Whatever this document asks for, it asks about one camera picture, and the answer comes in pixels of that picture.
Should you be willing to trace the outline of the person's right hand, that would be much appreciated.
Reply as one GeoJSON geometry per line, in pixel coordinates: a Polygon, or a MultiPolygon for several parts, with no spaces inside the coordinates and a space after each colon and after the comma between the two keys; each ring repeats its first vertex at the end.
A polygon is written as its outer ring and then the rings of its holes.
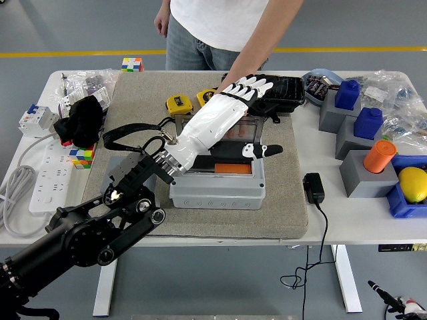
{"type": "Polygon", "coordinates": [[[155,28],[158,34],[161,35],[162,37],[167,37],[170,15],[171,15],[170,3],[169,2],[162,3],[154,19],[155,28]]]}

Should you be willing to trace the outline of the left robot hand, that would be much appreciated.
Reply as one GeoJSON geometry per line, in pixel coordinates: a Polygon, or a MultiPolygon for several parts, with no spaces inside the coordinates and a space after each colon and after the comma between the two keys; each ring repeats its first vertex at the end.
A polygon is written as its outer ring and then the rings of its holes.
{"type": "Polygon", "coordinates": [[[184,126],[177,143],[165,146],[178,169],[189,170],[195,158],[216,144],[274,83],[269,75],[248,75],[216,93],[184,126]]]}

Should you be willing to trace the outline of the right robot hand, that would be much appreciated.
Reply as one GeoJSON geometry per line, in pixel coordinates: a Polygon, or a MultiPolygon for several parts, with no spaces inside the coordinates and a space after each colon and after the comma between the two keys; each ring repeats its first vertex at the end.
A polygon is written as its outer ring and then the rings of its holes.
{"type": "Polygon", "coordinates": [[[393,297],[371,280],[368,284],[386,304],[386,313],[396,313],[396,319],[426,319],[426,309],[417,301],[409,297],[393,297]]]}

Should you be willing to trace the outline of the person's left hand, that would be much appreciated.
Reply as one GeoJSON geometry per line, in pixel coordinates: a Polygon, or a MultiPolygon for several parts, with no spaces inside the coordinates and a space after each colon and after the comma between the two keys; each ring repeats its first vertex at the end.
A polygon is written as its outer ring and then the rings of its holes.
{"type": "Polygon", "coordinates": [[[224,91],[228,86],[230,86],[232,83],[237,83],[240,80],[247,80],[251,77],[253,77],[254,74],[249,74],[246,76],[237,76],[232,74],[231,72],[229,72],[221,81],[221,83],[219,84],[216,93],[220,93],[222,91],[224,91]]]}

